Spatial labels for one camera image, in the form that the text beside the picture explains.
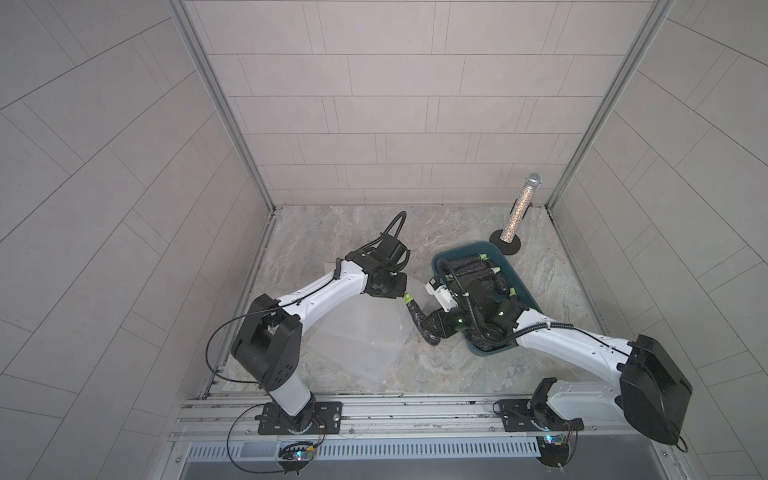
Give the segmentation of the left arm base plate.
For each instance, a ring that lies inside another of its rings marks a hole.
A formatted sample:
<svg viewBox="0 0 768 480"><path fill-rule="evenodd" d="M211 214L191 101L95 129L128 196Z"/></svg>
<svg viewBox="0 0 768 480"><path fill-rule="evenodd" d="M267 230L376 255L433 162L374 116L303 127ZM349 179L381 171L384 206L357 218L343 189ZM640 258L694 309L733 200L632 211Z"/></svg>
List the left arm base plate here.
<svg viewBox="0 0 768 480"><path fill-rule="evenodd" d="M258 416L259 435L335 435L340 431L342 402L310 402L296 416L288 415L276 402L267 403Z"/></svg>

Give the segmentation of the teal plastic bin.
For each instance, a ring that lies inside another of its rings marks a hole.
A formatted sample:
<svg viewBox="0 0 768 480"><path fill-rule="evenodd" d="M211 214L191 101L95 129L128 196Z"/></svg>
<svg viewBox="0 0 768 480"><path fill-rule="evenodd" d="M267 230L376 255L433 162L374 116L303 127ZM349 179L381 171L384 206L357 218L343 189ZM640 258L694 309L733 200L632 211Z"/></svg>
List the teal plastic bin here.
<svg viewBox="0 0 768 480"><path fill-rule="evenodd" d="M488 257L483 265L476 264L456 272L445 264L445 260L480 253L486 254ZM440 276L450 279L463 290L473 280L486 281L487 285L493 283L496 286L496 290L501 294L502 298L507 296L506 290L508 288L513 288L519 300L528 305L531 310L539 308L539 305L511 267L506 257L495 245L489 242L475 242L439 253L432 260L432 268L433 277ZM485 356L513 348L517 345L517 342L515 346L506 348L474 348L468 342L467 344L475 354Z"/></svg>

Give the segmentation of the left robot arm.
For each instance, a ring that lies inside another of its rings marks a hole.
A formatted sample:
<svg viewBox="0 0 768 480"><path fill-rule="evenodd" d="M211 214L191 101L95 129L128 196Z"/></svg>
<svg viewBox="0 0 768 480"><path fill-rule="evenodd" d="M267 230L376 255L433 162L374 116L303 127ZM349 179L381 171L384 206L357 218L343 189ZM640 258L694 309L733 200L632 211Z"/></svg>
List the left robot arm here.
<svg viewBox="0 0 768 480"><path fill-rule="evenodd" d="M336 261L334 269L294 293L254 300L231 345L231 356L290 418L310 413L315 397L296 369L302 337L342 303L367 295L405 296L410 250L395 236L377 239Z"/></svg>

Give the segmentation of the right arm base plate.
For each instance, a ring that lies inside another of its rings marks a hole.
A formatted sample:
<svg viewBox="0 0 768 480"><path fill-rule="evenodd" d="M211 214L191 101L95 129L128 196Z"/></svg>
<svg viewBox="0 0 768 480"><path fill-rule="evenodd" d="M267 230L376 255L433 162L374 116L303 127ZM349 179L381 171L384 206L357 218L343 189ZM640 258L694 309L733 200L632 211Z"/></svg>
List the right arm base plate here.
<svg viewBox="0 0 768 480"><path fill-rule="evenodd" d="M506 432L582 431L581 418L565 420L546 403L533 404L529 399L502 399L493 404L493 412L501 419Z"/></svg>

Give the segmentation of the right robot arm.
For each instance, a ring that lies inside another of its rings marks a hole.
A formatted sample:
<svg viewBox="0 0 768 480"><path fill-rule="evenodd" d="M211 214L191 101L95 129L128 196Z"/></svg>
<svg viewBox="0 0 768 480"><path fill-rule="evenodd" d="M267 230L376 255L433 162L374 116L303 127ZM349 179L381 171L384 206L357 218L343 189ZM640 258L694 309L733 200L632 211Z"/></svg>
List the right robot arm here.
<svg viewBox="0 0 768 480"><path fill-rule="evenodd" d="M624 420L657 443L686 450L682 427L692 386L654 338L607 337L556 321L522 302L512 287L474 293L435 277L426 290L440 305L432 313L425 314L411 296L405 302L428 344L462 334L485 353L537 350L596 376L586 383L546 377L523 405L498 402L495 411L514 427L575 435L587 419Z"/></svg>

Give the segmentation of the clear zip-top bag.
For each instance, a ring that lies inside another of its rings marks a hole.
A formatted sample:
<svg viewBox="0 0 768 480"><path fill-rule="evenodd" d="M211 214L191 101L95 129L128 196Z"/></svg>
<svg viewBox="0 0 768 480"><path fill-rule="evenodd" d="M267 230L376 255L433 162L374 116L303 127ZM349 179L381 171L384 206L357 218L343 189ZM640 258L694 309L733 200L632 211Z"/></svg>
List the clear zip-top bag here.
<svg viewBox="0 0 768 480"><path fill-rule="evenodd" d="M385 383L413 332L403 297L360 294L311 327L307 350L373 389Z"/></svg>

